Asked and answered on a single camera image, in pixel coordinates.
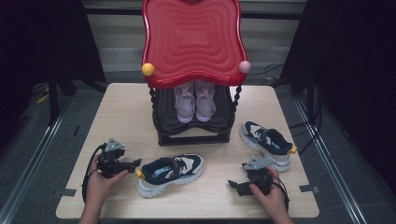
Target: red plastic lid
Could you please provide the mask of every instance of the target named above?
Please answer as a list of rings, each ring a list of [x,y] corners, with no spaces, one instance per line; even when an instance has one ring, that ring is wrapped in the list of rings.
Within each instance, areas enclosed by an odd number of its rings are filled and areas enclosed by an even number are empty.
[[[145,0],[146,46],[142,64],[154,66],[145,77],[156,89],[193,79],[237,86],[246,74],[247,56],[239,33],[238,0]]]

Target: wooden table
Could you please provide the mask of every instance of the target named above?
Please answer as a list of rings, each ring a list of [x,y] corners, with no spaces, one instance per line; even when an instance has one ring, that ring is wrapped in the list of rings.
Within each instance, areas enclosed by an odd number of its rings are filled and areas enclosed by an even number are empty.
[[[261,153],[247,147],[238,130],[244,121],[254,121],[283,133],[292,142],[288,125],[276,98],[274,89],[264,86],[243,86],[236,111],[231,140],[225,144],[160,147],[152,121],[152,103],[146,84],[110,84],[67,189],[77,189],[74,197],[63,196],[56,215],[59,218],[77,219],[84,207],[81,183],[93,151],[110,137],[125,145],[121,161],[142,159],[142,164],[160,157],[173,157],[183,153],[197,153],[205,159],[205,170],[194,182],[170,185],[162,194],[152,199],[141,197],[135,187],[137,176],[128,175],[107,199],[101,217],[121,219],[144,218],[268,218],[254,197],[240,197],[227,180],[237,183],[248,181],[241,163]],[[208,134],[191,129],[184,135]],[[288,171],[280,174],[290,197],[291,217],[316,217],[318,205],[312,192],[301,193],[299,186],[308,185],[304,167],[297,154],[291,155]]]

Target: orange ball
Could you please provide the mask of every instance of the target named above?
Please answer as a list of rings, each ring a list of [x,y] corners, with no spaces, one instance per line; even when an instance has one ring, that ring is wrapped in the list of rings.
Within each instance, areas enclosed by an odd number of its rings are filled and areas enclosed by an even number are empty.
[[[146,77],[152,76],[154,74],[154,66],[151,63],[143,64],[142,73]]]

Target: sneaker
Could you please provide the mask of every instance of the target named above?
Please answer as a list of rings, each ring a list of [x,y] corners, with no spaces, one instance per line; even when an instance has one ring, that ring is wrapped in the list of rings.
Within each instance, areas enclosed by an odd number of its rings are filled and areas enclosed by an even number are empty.
[[[216,105],[213,102],[215,94],[215,84],[203,80],[195,80],[195,95],[197,96],[196,118],[202,122],[209,121],[216,112]]]
[[[170,184],[182,185],[196,180],[201,176],[204,165],[204,159],[196,154],[160,158],[136,172],[140,178],[136,183],[137,191],[145,198],[155,197]]]
[[[194,82],[174,87],[174,93],[178,120],[182,123],[190,122],[195,113]]]
[[[264,158],[273,160],[274,169],[279,172],[289,169],[289,154],[294,153],[296,148],[292,147],[292,143],[287,142],[280,132],[247,121],[239,129],[239,135],[248,147],[260,151]]]

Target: black and white sneaker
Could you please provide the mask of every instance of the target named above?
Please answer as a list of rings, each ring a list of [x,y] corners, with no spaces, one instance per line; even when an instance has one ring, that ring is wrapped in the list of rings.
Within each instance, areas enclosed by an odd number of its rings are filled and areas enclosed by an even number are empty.
[[[295,153],[297,148],[287,142],[280,132],[247,121],[242,124],[239,135],[248,147],[260,151],[264,158],[273,160],[276,170],[283,172],[289,169],[289,154]]]
[[[196,154],[184,154],[174,158],[160,158],[142,166],[137,171],[136,188],[145,198],[161,194],[170,184],[183,185],[196,180],[204,170],[204,159]]]

